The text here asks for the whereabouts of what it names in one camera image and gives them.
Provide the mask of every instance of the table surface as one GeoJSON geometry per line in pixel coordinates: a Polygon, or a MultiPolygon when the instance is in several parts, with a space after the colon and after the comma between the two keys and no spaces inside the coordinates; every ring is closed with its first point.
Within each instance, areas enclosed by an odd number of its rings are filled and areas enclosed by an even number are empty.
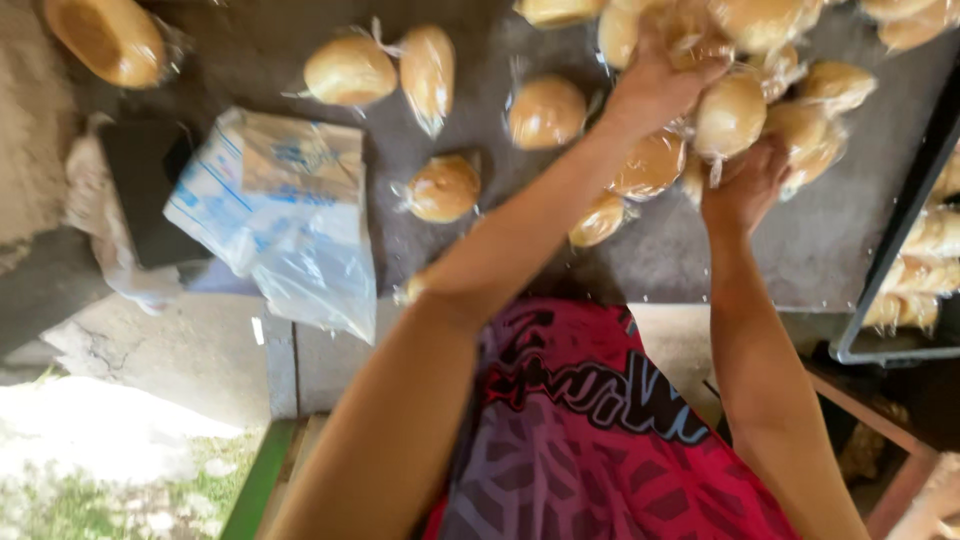
{"type": "MultiPolygon", "coordinates": [[[[233,0],[219,8],[203,0],[148,3],[195,40],[180,78],[158,89],[124,91],[103,83],[68,57],[83,111],[114,117],[175,117],[200,133],[230,106],[363,127],[368,137],[368,206],[381,295],[469,229],[476,216],[429,225],[396,213],[390,182],[405,182],[430,157],[479,149],[489,210],[528,184],[561,151],[522,152],[503,124],[512,87],[510,59],[527,58],[531,73],[557,72],[587,94],[608,78],[594,57],[595,23],[542,32],[510,7],[512,0],[367,0],[311,2],[233,0]],[[377,15],[385,40],[415,24],[440,24],[457,49],[454,110],[437,141],[417,126],[401,92],[374,104],[367,118],[281,95],[302,87],[307,57],[336,29],[369,24],[377,15]]],[[[960,33],[894,57],[853,6],[828,8],[807,35],[805,58],[849,61],[871,69],[879,91],[845,118],[852,130],[847,155],[792,201],[773,209],[757,231],[756,258],[782,309],[852,310],[913,157],[949,71],[960,33]]],[[[531,289],[567,291],[605,302],[702,303],[709,295],[706,231],[679,186],[640,205],[641,216],[600,246],[561,250],[531,289]]]]}

